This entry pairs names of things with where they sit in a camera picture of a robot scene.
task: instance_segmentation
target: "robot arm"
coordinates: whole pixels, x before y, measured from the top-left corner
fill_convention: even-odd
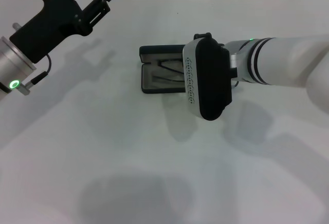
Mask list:
[[[231,103],[231,80],[306,88],[329,113],[329,36],[220,45],[207,33],[185,46],[183,60],[189,108],[204,119],[217,119]]]
[[[0,39],[0,100],[15,88],[28,95],[29,89],[50,70],[24,85],[22,81],[36,70],[34,64],[48,56],[68,36],[89,35],[95,24],[110,11],[107,4],[110,1],[93,0],[82,10],[75,0],[43,0],[41,12],[26,25],[14,24],[16,33],[10,40]]]

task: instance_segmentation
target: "silver metal cylinder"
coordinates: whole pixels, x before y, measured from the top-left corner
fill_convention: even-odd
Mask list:
[[[15,45],[5,37],[0,39],[0,84],[3,89],[13,89],[13,81],[21,83],[34,70],[33,63]],[[1,90],[0,100],[6,94],[6,91]]]

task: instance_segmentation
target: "green led light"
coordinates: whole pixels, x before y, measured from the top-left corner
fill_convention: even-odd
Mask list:
[[[10,83],[9,87],[10,87],[11,89],[15,89],[16,87],[19,86],[19,84],[20,84],[19,80],[14,80],[14,81],[12,81],[12,82]]]

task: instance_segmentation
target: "white tabletop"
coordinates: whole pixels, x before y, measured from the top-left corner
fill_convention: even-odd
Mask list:
[[[92,0],[78,0],[86,6]],[[0,0],[0,31],[42,0]],[[329,0],[113,0],[50,76],[0,104],[1,224],[329,222],[329,116],[304,89],[241,83],[220,119],[141,91],[139,47],[329,32]],[[37,64],[38,73],[47,61]]]

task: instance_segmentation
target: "black case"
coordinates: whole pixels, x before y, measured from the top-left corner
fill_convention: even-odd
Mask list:
[[[184,72],[182,52],[185,45],[142,46],[141,88],[145,94],[184,93],[184,75],[159,66]]]

